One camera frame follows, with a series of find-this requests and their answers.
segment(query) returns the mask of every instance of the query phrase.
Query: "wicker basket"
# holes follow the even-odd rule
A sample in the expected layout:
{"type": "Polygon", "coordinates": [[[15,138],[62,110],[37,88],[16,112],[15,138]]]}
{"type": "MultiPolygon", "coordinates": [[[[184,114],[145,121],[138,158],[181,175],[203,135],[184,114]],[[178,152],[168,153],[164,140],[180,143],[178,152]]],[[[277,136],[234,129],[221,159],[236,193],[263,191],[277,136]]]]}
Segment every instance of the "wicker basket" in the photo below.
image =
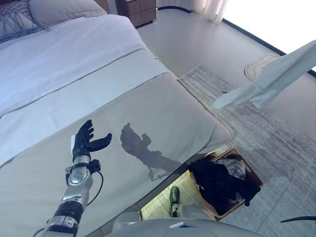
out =
{"type": "MultiPolygon", "coordinates": [[[[227,155],[231,155],[231,154],[237,154],[237,155],[240,155],[240,159],[238,159],[246,168],[246,177],[247,177],[247,180],[251,181],[253,184],[257,185],[258,187],[262,187],[263,185],[263,182],[262,180],[259,178],[259,176],[256,174],[256,172],[254,171],[254,169],[249,165],[249,163],[242,157],[241,153],[235,149],[235,148],[232,148],[226,152],[224,152],[223,154],[221,154],[220,156],[218,157],[212,157],[212,161],[217,161],[219,159],[225,159],[225,157],[227,155]]],[[[196,180],[195,180],[195,177],[193,175],[193,173],[191,172],[190,173],[190,178],[191,178],[191,181],[192,181],[192,184],[195,185],[196,183],[196,180]]],[[[234,210],[236,210],[237,208],[239,208],[240,206],[242,206],[244,203],[245,203],[245,199],[242,199],[240,202],[232,205],[232,207],[226,212],[224,213],[223,215],[219,215],[217,213],[217,211],[215,210],[215,208],[209,204],[203,197],[202,195],[200,194],[199,190],[198,190],[198,187],[197,187],[197,195],[199,196],[200,198],[200,201],[203,205],[203,209],[205,210],[206,214],[208,215],[208,217],[210,219],[215,219],[216,221],[220,221],[221,219],[223,219],[224,217],[226,217],[228,214],[232,213],[234,210]]]]}

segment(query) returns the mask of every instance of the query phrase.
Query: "pillow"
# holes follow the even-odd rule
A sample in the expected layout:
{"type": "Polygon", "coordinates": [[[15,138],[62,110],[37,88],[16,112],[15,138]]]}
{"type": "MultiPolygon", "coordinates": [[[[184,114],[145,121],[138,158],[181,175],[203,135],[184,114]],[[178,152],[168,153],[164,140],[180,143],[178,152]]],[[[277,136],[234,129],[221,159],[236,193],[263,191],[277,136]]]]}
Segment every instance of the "pillow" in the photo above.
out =
{"type": "Polygon", "coordinates": [[[28,0],[13,1],[0,6],[0,43],[41,29],[32,20],[28,0]]]}
{"type": "Polygon", "coordinates": [[[46,28],[78,17],[107,14],[94,0],[30,0],[31,14],[46,28]]]}

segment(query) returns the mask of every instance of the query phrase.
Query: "robotic arm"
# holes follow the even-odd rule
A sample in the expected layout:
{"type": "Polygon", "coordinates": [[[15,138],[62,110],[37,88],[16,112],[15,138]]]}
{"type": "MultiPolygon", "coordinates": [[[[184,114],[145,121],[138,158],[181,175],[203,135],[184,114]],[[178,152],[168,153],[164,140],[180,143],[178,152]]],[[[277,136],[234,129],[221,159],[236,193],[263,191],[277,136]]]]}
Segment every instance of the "robotic arm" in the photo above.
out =
{"type": "Polygon", "coordinates": [[[93,137],[92,121],[88,120],[75,136],[72,149],[74,165],[66,168],[67,190],[53,217],[39,234],[41,237],[75,237],[81,215],[88,205],[89,190],[93,184],[92,174],[101,170],[97,159],[91,161],[90,152],[106,148],[112,139],[105,138],[90,142],[93,137]]]}

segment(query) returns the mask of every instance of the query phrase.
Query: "cable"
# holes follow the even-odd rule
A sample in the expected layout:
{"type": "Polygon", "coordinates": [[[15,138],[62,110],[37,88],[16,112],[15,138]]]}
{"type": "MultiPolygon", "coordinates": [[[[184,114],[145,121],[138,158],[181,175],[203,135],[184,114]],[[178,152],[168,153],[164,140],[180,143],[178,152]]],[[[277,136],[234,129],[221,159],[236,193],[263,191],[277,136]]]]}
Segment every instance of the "cable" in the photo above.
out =
{"type": "Polygon", "coordinates": [[[34,235],[33,235],[32,237],[37,236],[37,235],[38,235],[38,233],[39,233],[39,232],[42,232],[44,229],[45,229],[45,228],[41,228],[41,229],[39,229],[38,231],[36,231],[36,232],[34,233],[34,235]]]}
{"type": "Polygon", "coordinates": [[[304,220],[316,221],[316,216],[301,216],[301,217],[296,217],[296,218],[281,221],[281,223],[290,222],[290,221],[304,221],[304,220]]]}
{"type": "Polygon", "coordinates": [[[100,171],[97,171],[97,172],[98,172],[99,175],[101,176],[101,186],[100,186],[99,191],[98,191],[98,193],[96,194],[96,196],[91,200],[91,202],[89,202],[89,203],[87,204],[87,206],[89,206],[89,205],[98,197],[98,195],[100,194],[101,189],[102,189],[102,187],[103,187],[103,181],[104,181],[103,175],[102,175],[102,173],[101,173],[100,171]]]}

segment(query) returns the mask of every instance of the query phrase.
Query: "drawer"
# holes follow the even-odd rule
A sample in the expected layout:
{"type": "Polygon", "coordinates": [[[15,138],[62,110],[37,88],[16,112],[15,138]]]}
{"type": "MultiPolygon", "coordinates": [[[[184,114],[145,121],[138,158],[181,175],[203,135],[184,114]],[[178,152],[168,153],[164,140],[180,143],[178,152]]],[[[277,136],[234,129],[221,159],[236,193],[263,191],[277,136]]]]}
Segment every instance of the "drawer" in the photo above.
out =
{"type": "Polygon", "coordinates": [[[130,15],[140,12],[140,0],[129,1],[128,10],[130,15]]]}
{"type": "Polygon", "coordinates": [[[141,12],[142,23],[152,21],[156,18],[156,8],[148,9],[141,12]]]}
{"type": "Polygon", "coordinates": [[[130,15],[129,19],[130,19],[131,23],[133,24],[133,26],[137,26],[137,25],[140,25],[142,23],[142,18],[141,18],[140,12],[133,14],[133,15],[130,15]]]}
{"type": "Polygon", "coordinates": [[[156,0],[140,0],[141,11],[156,7],[156,0]]]}

